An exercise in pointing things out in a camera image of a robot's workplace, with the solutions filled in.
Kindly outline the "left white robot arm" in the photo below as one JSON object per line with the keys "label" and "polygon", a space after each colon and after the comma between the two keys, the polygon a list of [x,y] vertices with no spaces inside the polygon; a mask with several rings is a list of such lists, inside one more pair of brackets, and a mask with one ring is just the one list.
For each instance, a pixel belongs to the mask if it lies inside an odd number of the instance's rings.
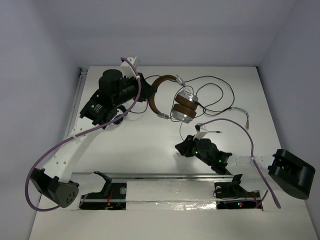
{"label": "left white robot arm", "polygon": [[69,207],[79,193],[79,184],[71,180],[77,163],[105,128],[123,119],[138,102],[151,98],[156,89],[146,82],[141,72],[125,75],[120,70],[105,70],[98,80],[98,89],[88,99],[79,114],[78,124],[88,120],[94,127],[72,134],[44,153],[29,170],[24,195],[28,205],[35,211],[47,212],[31,202],[29,183],[56,205],[50,210]]}

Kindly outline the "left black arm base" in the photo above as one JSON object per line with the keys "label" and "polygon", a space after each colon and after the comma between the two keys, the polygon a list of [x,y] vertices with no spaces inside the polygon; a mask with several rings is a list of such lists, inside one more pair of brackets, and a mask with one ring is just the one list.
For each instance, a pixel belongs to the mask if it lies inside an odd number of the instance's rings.
{"label": "left black arm base", "polygon": [[90,192],[81,196],[79,208],[81,210],[126,210],[126,182],[113,182],[106,174],[95,171],[94,174],[104,179],[104,185],[99,192]]}

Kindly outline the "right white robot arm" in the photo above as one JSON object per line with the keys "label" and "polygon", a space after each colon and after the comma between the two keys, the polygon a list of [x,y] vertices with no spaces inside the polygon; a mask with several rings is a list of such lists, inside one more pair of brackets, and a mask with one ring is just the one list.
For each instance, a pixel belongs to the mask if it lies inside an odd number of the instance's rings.
{"label": "right white robot arm", "polygon": [[285,149],[269,156],[239,156],[219,150],[208,138],[192,135],[175,149],[184,157],[201,160],[218,175],[235,176],[230,189],[238,197],[255,190],[280,189],[293,198],[307,200],[316,173],[313,166]]}

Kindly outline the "brown silver headphones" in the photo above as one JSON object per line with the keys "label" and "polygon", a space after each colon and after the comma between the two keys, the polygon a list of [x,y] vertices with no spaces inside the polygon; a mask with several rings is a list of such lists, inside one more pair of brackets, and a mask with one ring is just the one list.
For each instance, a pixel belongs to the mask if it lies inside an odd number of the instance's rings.
{"label": "brown silver headphones", "polygon": [[[182,90],[177,93],[173,99],[173,106],[170,110],[170,115],[165,114],[156,106],[155,95],[157,93],[158,87],[165,81],[174,81],[182,87]],[[173,75],[163,75],[158,77],[151,85],[155,89],[155,93],[148,99],[148,104],[150,109],[162,119],[175,119],[183,123],[190,123],[196,117],[196,110],[199,105],[198,97],[192,92],[186,90],[186,83],[178,76]]]}

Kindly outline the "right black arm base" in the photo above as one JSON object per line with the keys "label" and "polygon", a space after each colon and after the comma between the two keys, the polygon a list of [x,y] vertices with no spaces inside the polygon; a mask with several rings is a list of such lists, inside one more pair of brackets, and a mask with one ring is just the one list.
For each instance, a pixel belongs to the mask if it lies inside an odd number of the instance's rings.
{"label": "right black arm base", "polygon": [[215,182],[213,197],[217,200],[218,210],[263,209],[261,196],[258,190],[247,191],[240,183],[242,174],[233,176],[229,182]]}

